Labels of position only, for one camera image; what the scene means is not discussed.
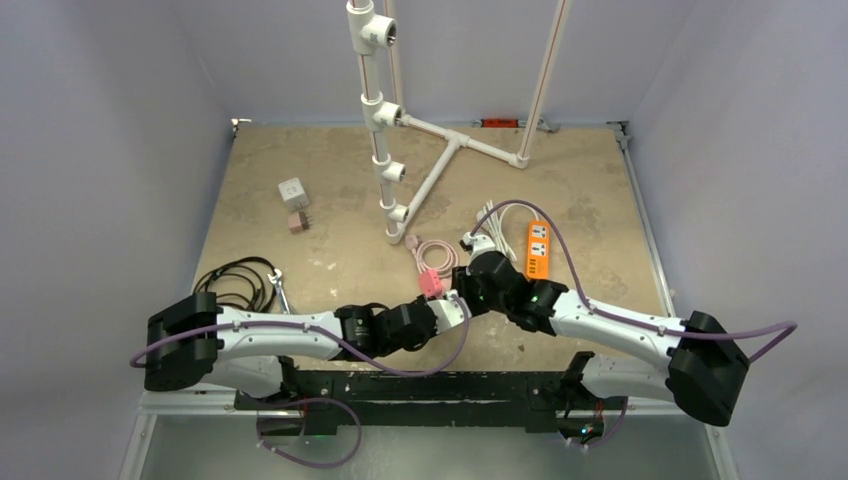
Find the orange power strip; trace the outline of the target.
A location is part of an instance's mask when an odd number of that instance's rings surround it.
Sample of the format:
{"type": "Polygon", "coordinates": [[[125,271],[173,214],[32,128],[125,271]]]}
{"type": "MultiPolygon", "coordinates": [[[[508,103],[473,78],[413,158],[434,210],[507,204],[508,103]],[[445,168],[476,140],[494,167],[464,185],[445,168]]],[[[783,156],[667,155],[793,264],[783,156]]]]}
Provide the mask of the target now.
{"type": "Polygon", "coordinates": [[[525,260],[525,276],[528,279],[549,279],[551,233],[551,226],[544,221],[534,220],[529,223],[525,260]]]}

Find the brown pink plug adapter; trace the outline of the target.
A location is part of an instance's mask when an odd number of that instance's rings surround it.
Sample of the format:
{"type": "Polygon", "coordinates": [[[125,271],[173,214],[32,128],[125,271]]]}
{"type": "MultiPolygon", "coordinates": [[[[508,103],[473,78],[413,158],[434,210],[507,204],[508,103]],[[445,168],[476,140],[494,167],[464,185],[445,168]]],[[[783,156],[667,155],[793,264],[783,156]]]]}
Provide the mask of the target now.
{"type": "Polygon", "coordinates": [[[291,213],[287,217],[287,228],[292,234],[299,234],[311,228],[310,220],[305,211],[291,213]]]}

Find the white cube socket adapter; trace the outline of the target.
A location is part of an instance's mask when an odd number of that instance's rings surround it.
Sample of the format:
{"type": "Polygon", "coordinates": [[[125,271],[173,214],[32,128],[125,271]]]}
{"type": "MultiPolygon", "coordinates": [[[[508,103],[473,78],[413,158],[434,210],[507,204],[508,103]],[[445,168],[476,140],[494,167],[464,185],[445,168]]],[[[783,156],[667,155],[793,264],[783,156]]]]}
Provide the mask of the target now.
{"type": "Polygon", "coordinates": [[[310,199],[298,177],[284,180],[277,187],[284,205],[290,212],[303,210],[310,205],[310,199]]]}

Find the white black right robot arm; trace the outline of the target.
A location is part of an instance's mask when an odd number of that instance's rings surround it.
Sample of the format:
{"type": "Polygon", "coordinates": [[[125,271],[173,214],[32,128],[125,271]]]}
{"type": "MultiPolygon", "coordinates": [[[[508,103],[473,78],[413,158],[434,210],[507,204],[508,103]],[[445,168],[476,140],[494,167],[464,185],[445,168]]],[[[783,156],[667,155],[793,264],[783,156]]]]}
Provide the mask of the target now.
{"type": "Polygon", "coordinates": [[[713,426],[730,424],[750,360],[721,323],[695,311],[662,317],[582,299],[568,286],[531,280],[506,257],[487,252],[452,271],[454,288],[472,315],[497,312],[527,332],[577,338],[629,355],[577,361],[561,392],[576,407],[596,398],[643,397],[674,403],[713,426]]]}

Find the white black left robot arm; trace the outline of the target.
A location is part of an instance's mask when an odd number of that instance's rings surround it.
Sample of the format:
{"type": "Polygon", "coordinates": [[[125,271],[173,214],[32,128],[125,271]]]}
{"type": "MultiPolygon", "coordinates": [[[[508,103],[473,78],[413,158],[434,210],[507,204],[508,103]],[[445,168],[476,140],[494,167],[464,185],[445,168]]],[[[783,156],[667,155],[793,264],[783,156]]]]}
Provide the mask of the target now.
{"type": "Polygon", "coordinates": [[[306,315],[256,313],[224,306],[215,294],[195,293],[151,316],[147,345],[130,364],[145,371],[148,391],[170,392],[213,383],[284,409],[298,382],[282,372],[281,357],[363,361],[416,351],[466,320],[455,300],[427,300],[383,309],[348,305],[306,315]]]}

